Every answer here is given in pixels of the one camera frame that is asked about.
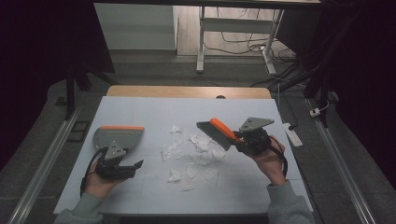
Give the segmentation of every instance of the white power strip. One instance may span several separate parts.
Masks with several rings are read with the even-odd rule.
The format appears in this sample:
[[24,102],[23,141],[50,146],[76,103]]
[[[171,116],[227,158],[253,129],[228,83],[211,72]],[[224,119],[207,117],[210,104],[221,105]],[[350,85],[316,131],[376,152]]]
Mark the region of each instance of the white power strip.
[[294,130],[289,130],[289,123],[284,123],[283,127],[285,128],[285,132],[288,135],[289,140],[293,144],[294,147],[300,147],[303,145],[297,133]]

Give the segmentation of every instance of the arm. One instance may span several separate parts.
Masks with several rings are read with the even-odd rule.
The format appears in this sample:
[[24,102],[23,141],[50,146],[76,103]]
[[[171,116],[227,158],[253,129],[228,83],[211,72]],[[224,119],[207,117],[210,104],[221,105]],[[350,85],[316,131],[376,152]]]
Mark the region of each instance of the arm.
[[73,210],[64,209],[55,219],[56,224],[100,224],[103,216],[100,207],[107,194],[125,180],[105,180],[95,173],[96,163],[87,177],[87,187]]
[[[285,147],[272,135],[271,145],[282,153],[285,151]],[[267,186],[271,199],[268,207],[270,223],[315,223],[305,198],[295,195],[289,180],[283,176],[282,162],[273,151],[266,150],[259,156],[247,156],[257,163],[271,181],[271,185]]]

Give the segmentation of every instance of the gray carpet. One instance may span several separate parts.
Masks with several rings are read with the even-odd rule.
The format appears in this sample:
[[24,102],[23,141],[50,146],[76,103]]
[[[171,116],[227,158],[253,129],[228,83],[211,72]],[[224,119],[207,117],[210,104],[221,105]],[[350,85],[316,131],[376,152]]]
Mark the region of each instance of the gray carpet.
[[[115,63],[116,75],[109,76],[120,84],[165,86],[249,87],[255,82],[268,79],[260,61],[256,63],[235,63],[234,60],[222,59],[213,61],[205,64],[205,72],[202,75],[195,73],[196,64],[188,59],[182,63],[167,63],[161,60],[155,63]],[[276,68],[281,71],[286,66],[286,64],[280,64]],[[55,219],[52,212],[82,147],[83,130],[89,129],[101,97],[106,95],[109,88],[103,80],[92,75],[89,75],[89,78],[92,82],[92,89],[89,92],[80,92],[76,89],[77,96],[82,93],[86,94],[88,103],[83,106],[74,131],[68,135],[68,141],[64,144],[26,223],[52,223]],[[269,83],[264,82],[256,87],[266,87]],[[296,86],[281,94],[279,109],[285,121],[291,124],[298,122],[295,131],[299,134],[304,146],[295,148],[293,153],[304,177],[311,203],[314,205],[315,219],[317,223],[361,223],[355,206],[318,133],[315,121],[309,116],[309,107],[301,91],[302,88]],[[274,92],[272,95],[277,100],[277,94]],[[0,174],[1,223],[9,220],[9,216],[63,122],[65,106],[57,104],[59,97],[65,97],[64,81],[50,88],[48,101],[35,126]],[[332,102],[328,108],[329,130],[373,210],[377,223],[396,223],[395,190],[379,171],[365,148],[338,118],[334,107],[335,102]],[[106,223],[118,223],[118,221],[117,217],[106,216]],[[150,222],[148,219],[146,221],[146,223],[158,222],[158,220]],[[255,219],[253,222],[265,223],[265,219]],[[177,223],[177,221],[170,220],[169,223]]]

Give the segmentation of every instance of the forearm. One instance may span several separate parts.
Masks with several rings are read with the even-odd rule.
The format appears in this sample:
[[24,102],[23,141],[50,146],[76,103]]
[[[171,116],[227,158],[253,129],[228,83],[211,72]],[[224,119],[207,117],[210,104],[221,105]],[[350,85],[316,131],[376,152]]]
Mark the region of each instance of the forearm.
[[88,193],[83,193],[73,210],[64,209],[55,223],[99,224],[103,216],[99,214],[103,200]]
[[289,181],[280,186],[268,186],[267,189],[271,198],[268,207],[268,218],[271,224],[315,223],[305,198],[295,195]]

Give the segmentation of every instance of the brush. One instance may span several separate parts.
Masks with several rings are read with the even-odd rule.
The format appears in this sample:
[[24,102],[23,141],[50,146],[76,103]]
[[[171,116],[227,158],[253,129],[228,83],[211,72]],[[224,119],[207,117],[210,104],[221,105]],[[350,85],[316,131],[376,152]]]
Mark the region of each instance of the brush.
[[197,122],[197,127],[221,145],[226,151],[230,149],[232,141],[242,142],[241,139],[219,119],[213,118],[210,121]]

